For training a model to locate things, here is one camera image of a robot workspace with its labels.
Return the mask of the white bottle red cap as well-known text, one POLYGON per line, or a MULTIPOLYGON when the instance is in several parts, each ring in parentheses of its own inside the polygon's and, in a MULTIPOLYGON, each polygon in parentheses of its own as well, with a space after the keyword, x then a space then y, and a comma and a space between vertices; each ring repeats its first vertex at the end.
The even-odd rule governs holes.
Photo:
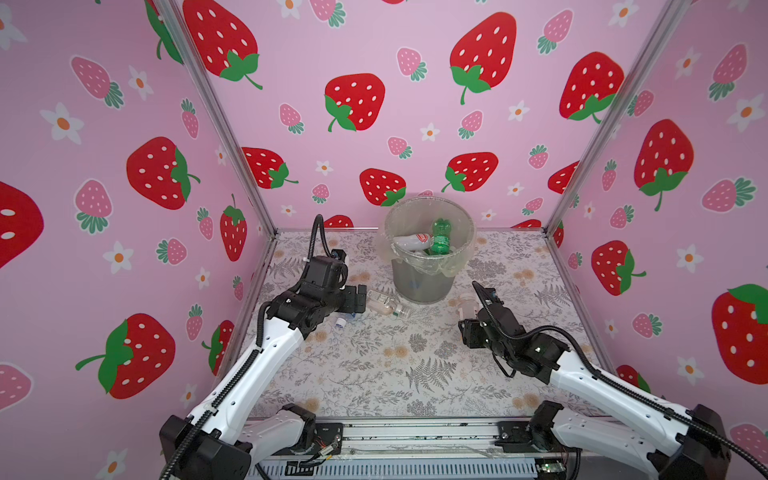
POLYGON ((393 244, 408 252, 425 251, 432 247, 433 237, 426 233, 416 233, 393 238, 393 244))

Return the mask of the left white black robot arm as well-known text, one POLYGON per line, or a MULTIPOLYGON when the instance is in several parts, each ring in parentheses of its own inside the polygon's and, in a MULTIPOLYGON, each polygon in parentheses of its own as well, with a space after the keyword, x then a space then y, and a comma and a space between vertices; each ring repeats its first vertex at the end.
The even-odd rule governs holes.
POLYGON ((248 418, 283 363, 333 313, 362 314, 368 289, 305 287, 286 290, 257 313, 257 333, 236 364, 186 417, 170 416, 159 437, 163 479, 243 479, 258 462, 289 449, 316 447, 316 416, 294 403, 256 423, 248 418))

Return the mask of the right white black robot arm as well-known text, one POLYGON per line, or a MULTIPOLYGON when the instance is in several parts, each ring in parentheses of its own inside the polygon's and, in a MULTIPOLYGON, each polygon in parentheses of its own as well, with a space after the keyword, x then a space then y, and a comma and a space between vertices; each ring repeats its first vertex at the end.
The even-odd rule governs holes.
POLYGON ((767 466, 728 439, 721 417, 698 405, 654 396, 590 363, 566 330, 543 325, 526 330, 495 289, 474 282, 480 302, 474 319, 459 322, 463 343, 490 351, 502 374, 521 374, 570 392, 611 416, 588 420, 545 401, 528 424, 532 445, 546 450, 587 450, 644 472, 651 479, 724 479, 733 456, 761 476, 767 466))

